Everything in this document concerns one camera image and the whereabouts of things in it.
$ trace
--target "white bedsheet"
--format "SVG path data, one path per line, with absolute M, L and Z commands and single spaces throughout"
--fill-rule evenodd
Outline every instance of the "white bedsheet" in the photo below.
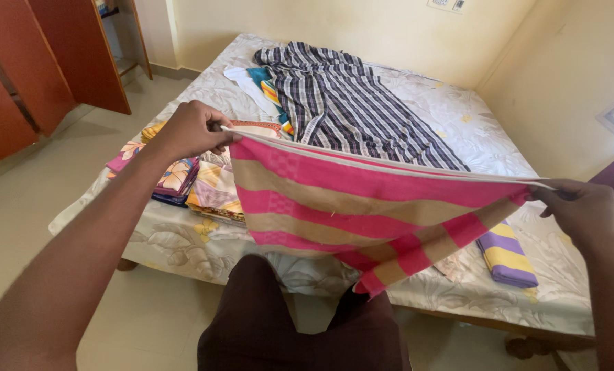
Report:
M 185 91 L 149 123 L 167 120 L 180 102 L 193 99 L 222 110 L 233 119 L 270 122 L 223 71 L 226 66 L 257 67 L 253 54 L 281 43 L 253 34 L 239 35 Z M 451 146 L 473 172 L 535 176 L 476 93 L 410 71 L 373 65 L 394 94 Z M 58 233 L 107 185 L 101 172 L 91 188 L 49 225 Z M 455 268 L 453 281 L 431 267 L 388 291 L 392 303 L 464 316 L 498 319 L 539 329 L 593 334 L 588 280 L 583 260 L 552 218 L 541 219 L 541 203 L 528 203 L 509 217 L 540 285 L 518 289 L 493 282 L 480 251 L 468 246 L 443 262 Z M 195 279 L 225 284 L 244 251 L 256 245 L 244 228 L 213 223 L 188 209 L 150 200 L 123 257 L 145 266 Z M 196 232 L 195 225 L 203 231 Z M 340 295 L 358 273 L 332 257 L 306 259 L 265 254 L 291 292 Z

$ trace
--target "floor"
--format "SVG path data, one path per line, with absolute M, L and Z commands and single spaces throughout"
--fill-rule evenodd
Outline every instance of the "floor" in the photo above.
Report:
M 79 198 L 105 162 L 189 80 L 138 77 L 126 88 L 133 115 L 95 109 L 0 176 L 0 296 L 51 235 L 48 223 Z M 200 334 L 222 287 L 147 267 L 115 272 L 78 350 L 80 370 L 196 370 Z M 286 295 L 298 330 L 323 331 L 336 300 Z M 415 370 L 556 370 L 550 357 L 517 360 L 505 333 L 396 310 Z

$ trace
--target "pink striped towel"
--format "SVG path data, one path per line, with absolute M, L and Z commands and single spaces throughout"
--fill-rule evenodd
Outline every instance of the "pink striped towel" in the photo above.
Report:
M 371 296 L 476 240 L 525 203 L 528 186 L 544 186 L 240 134 L 234 179 L 257 244 L 333 254 L 363 272 L 354 291 Z

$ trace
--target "mattress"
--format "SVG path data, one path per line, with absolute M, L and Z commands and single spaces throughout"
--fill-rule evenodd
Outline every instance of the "mattress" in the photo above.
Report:
M 167 120 L 180 102 L 194 99 L 216 107 L 232 119 L 272 122 L 223 71 L 228 65 L 257 67 L 254 52 L 276 46 L 282 44 L 253 34 L 239 35 L 149 126 Z M 476 93 L 411 71 L 369 65 L 382 83 L 427 122 L 473 172 L 537 176 Z M 49 225 L 51 233 L 59 233 L 103 190 L 108 183 L 107 172 L 104 169 L 80 199 L 57 215 Z M 388 290 L 391 302 L 593 335 L 583 259 L 553 218 L 539 217 L 544 208 L 539 202 L 527 203 L 508 219 L 534 266 L 538 287 L 518 289 L 494 282 L 481 252 L 471 244 L 441 262 L 440 270 L 431 267 L 392 286 Z M 255 251 L 258 252 L 257 246 L 245 228 L 150 200 L 123 257 L 161 271 L 226 284 L 229 271 L 242 255 Z M 309 259 L 275 252 L 263 255 L 289 292 L 337 296 L 359 276 L 333 257 Z

